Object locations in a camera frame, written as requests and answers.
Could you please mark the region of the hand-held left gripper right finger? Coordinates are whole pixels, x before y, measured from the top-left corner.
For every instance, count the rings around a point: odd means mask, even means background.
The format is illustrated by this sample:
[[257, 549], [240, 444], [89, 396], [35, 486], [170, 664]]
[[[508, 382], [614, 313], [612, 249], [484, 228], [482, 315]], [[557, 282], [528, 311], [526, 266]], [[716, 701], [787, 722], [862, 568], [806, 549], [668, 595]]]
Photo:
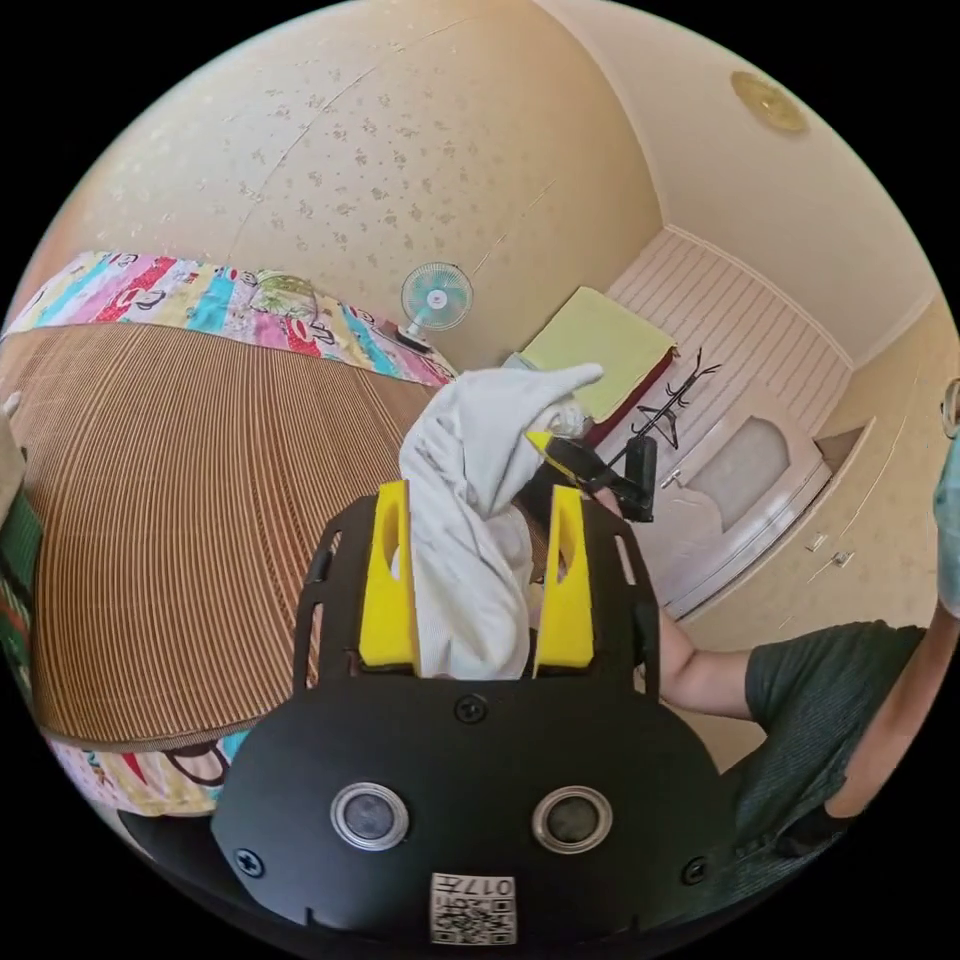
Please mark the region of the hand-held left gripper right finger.
[[572, 487], [554, 488], [533, 675], [582, 672], [594, 659], [590, 564], [584, 508]]

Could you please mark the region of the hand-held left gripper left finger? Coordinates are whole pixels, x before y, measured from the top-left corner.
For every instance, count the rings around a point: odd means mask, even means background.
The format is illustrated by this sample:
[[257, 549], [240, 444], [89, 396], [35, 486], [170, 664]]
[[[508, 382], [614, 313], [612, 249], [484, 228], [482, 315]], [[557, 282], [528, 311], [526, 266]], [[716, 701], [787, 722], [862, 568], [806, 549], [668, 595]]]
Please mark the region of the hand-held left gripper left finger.
[[367, 669], [415, 667], [415, 591], [403, 481], [382, 485], [376, 498], [358, 652]]

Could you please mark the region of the person's left hand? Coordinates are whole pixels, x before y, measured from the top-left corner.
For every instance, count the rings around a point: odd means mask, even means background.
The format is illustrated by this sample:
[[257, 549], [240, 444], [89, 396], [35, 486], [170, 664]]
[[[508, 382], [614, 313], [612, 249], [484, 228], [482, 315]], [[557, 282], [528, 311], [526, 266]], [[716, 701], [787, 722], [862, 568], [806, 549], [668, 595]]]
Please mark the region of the person's left hand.
[[819, 853], [836, 841], [857, 819], [838, 817], [825, 803], [795, 820], [777, 838], [775, 852], [783, 859], [800, 859]]

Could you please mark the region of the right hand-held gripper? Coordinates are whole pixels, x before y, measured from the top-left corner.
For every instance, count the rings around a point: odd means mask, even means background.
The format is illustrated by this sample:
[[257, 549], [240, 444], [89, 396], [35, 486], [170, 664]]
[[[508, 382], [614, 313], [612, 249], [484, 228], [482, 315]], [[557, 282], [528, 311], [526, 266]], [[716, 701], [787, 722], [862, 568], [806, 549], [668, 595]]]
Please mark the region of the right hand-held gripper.
[[579, 439], [557, 436], [549, 431], [528, 430], [526, 440], [537, 451], [540, 466], [517, 496], [519, 506], [539, 526], [549, 523], [553, 490], [571, 487], [595, 498], [606, 490], [620, 514], [633, 523], [653, 521], [653, 439], [635, 437], [615, 459], [623, 471], [607, 464]]

